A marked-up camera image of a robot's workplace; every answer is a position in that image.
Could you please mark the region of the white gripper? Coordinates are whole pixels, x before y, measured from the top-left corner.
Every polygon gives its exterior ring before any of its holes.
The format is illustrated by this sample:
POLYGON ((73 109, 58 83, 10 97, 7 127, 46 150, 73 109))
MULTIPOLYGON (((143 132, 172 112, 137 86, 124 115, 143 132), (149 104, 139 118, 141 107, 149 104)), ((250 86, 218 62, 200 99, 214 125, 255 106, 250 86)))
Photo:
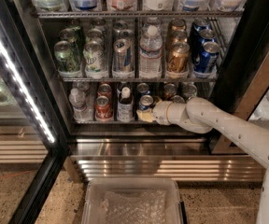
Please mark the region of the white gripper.
POLYGON ((145 122, 152 122, 155 120, 160 125, 169 125, 167 112, 169 106, 172 104, 170 101, 163 101, 160 96, 153 96, 153 110, 151 108, 146 110, 137 110, 138 118, 145 122))

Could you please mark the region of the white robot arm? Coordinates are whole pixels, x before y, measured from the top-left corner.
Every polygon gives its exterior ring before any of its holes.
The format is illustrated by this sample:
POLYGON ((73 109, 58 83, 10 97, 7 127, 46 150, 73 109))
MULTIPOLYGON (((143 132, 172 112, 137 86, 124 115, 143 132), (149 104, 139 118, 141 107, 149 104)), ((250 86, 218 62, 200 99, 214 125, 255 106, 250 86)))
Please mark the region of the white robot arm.
POLYGON ((269 224, 269 131, 229 114, 206 99, 192 97, 185 104, 161 101, 153 108, 137 112, 146 122, 176 124, 193 133, 215 129, 235 143, 266 169, 256 224, 269 224))

